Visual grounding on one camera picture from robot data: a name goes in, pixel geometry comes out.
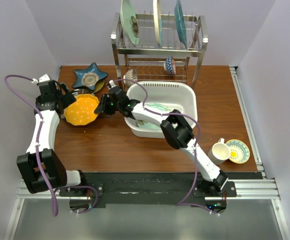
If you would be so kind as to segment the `white plastic bin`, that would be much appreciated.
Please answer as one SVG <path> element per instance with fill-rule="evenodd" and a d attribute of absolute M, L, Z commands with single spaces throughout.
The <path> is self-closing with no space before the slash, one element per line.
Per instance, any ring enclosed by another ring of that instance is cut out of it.
<path fill-rule="evenodd" d="M 130 99 L 145 103 L 155 112 L 178 110 L 182 114 L 198 121 L 196 95 L 191 87 L 184 83 L 167 81 L 140 81 L 127 90 Z M 126 125 L 132 133 L 142 138 L 164 138 L 160 127 L 148 122 L 125 118 Z"/>

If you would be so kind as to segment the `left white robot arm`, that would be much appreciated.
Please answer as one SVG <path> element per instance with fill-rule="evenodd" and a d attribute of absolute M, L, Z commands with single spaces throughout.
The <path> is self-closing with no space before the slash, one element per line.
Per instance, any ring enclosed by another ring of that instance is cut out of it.
<path fill-rule="evenodd" d="M 40 95 L 36 98 L 36 125 L 32 142 L 24 155 L 17 157 L 17 166 L 30 193 L 70 187 L 77 196 L 88 191 L 86 177 L 81 170 L 66 170 L 54 151 L 55 135 L 64 108 L 75 102 L 72 92 L 64 83 L 40 80 Z"/>

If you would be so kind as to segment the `yellow dotted plate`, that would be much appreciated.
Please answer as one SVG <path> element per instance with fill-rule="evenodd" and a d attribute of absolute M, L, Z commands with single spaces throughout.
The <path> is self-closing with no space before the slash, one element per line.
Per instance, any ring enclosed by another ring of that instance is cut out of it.
<path fill-rule="evenodd" d="M 85 126 L 98 117 L 96 108 L 100 101 L 92 94 L 79 94 L 76 101 L 64 110 L 65 120 L 74 126 Z"/>

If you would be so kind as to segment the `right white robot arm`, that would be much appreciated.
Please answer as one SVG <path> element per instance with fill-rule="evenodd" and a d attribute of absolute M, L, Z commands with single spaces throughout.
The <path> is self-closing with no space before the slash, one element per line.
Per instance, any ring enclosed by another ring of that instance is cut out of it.
<path fill-rule="evenodd" d="M 188 123 L 195 119 L 174 109 L 171 112 L 152 110 L 136 99 L 130 99 L 126 93 L 113 86 L 108 94 L 103 94 L 95 113 L 113 115 L 121 113 L 125 118 L 149 122 L 160 127 L 167 143 L 176 150 L 185 152 L 197 165 L 203 181 L 198 185 L 201 190 L 212 196 L 220 196 L 225 191 L 228 176 L 212 162 L 194 137 L 193 128 Z"/>

